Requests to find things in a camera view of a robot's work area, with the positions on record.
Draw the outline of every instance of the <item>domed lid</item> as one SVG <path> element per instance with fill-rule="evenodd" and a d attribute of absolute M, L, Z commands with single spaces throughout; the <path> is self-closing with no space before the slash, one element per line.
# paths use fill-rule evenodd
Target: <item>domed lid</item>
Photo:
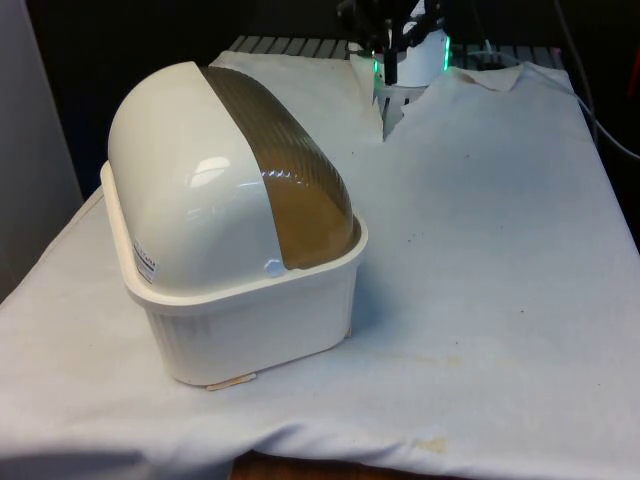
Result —
<path fill-rule="evenodd" d="M 335 260 L 358 242 L 335 168 L 260 83 L 194 63 L 125 98 L 109 162 L 137 270 L 202 295 Z"/>

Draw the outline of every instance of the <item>white wall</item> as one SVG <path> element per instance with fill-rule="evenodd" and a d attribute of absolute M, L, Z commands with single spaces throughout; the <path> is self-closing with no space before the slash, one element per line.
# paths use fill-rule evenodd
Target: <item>white wall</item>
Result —
<path fill-rule="evenodd" d="M 0 0 L 0 301 L 81 204 L 22 0 Z"/>

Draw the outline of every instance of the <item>white tablecloth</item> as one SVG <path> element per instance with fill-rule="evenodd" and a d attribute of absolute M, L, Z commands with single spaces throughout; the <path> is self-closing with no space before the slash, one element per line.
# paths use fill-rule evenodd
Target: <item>white tablecloth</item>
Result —
<path fill-rule="evenodd" d="M 639 477 L 640 261 L 574 98 L 451 72 L 380 144 L 347 62 L 219 62 L 283 101 L 367 221 L 353 337 L 230 389 L 175 382 L 98 192 L 1 307 L 0 477 L 193 478 L 252 448 Z"/>

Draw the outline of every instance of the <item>plastic container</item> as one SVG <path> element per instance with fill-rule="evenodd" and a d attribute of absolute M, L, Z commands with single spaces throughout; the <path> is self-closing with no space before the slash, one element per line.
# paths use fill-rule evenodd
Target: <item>plastic container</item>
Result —
<path fill-rule="evenodd" d="M 102 172 L 126 287 L 178 380 L 331 348 L 368 234 L 335 169 L 264 87 L 193 63 L 124 100 Z"/>

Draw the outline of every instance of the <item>green light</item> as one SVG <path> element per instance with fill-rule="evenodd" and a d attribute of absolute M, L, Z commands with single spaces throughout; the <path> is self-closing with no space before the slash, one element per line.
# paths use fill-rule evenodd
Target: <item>green light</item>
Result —
<path fill-rule="evenodd" d="M 444 65 L 442 70 L 446 71 L 449 68 L 449 58 L 451 57 L 451 37 L 447 37 L 447 41 L 444 44 Z"/>

